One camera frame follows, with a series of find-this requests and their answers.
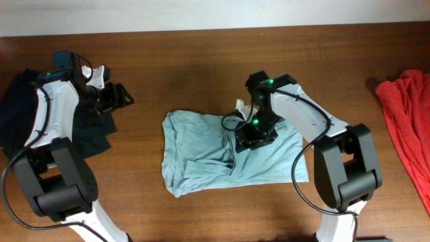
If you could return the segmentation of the dark navy garment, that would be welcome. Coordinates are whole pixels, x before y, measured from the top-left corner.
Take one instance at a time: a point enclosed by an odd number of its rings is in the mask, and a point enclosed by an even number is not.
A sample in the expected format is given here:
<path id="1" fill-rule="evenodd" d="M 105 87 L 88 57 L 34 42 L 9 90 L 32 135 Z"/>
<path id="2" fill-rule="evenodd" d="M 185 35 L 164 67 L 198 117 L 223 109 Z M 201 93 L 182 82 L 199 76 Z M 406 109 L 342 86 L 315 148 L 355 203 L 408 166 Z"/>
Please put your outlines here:
<path id="1" fill-rule="evenodd" d="M 32 85 L 37 75 L 30 69 L 16 75 L 1 98 L 1 149 L 8 159 L 12 159 L 30 137 L 38 106 L 38 96 Z M 108 150 L 111 145 L 106 136 L 115 131 L 110 114 L 90 118 L 82 109 L 76 108 L 73 144 L 83 158 Z"/>

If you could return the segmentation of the light blue t-shirt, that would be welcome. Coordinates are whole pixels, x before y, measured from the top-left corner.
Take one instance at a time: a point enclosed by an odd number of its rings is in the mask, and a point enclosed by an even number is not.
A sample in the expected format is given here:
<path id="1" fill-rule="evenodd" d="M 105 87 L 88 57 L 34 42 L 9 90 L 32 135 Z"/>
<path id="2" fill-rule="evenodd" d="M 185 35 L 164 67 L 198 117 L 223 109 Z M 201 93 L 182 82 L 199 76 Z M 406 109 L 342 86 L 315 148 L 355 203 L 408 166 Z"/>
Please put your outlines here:
<path id="1" fill-rule="evenodd" d="M 162 175 L 176 198 L 208 189 L 308 181 L 304 158 L 291 171 L 303 138 L 286 121 L 276 124 L 278 136 L 272 144 L 240 153 L 220 116 L 177 110 L 167 114 L 163 130 Z"/>

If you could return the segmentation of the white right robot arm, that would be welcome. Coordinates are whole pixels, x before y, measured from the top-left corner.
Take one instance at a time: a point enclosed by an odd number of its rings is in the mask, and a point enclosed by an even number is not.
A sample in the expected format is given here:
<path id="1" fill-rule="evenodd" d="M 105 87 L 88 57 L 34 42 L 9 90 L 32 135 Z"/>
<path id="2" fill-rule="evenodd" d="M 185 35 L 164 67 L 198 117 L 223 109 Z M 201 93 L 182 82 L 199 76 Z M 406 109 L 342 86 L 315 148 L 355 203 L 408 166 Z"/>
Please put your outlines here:
<path id="1" fill-rule="evenodd" d="M 240 112 L 243 119 L 233 129 L 236 151 L 274 143 L 280 137 L 275 125 L 288 121 L 308 141 L 294 159 L 291 173 L 308 149 L 314 152 L 314 184 L 325 207 L 313 204 L 295 186 L 301 199 L 322 214 L 314 241 L 356 241 L 359 213 L 382 185 L 371 130 L 329 114 L 289 74 L 271 78 L 259 71 L 249 76 L 245 87 L 251 107 L 258 110 Z"/>

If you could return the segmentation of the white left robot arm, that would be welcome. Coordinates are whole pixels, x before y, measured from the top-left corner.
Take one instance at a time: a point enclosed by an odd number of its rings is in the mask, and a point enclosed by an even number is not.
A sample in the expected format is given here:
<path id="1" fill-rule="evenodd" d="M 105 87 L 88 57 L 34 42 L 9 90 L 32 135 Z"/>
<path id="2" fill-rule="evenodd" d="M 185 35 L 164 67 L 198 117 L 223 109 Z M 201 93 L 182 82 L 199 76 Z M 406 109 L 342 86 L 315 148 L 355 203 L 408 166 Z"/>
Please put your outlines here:
<path id="1" fill-rule="evenodd" d="M 72 228 L 86 241 L 129 242 L 101 207 L 86 160 L 109 149 L 115 110 L 134 103 L 107 66 L 93 67 L 80 54 L 55 52 L 54 68 L 25 70 L 1 97 L 1 177 L 13 174 L 38 216 L 52 228 Z"/>

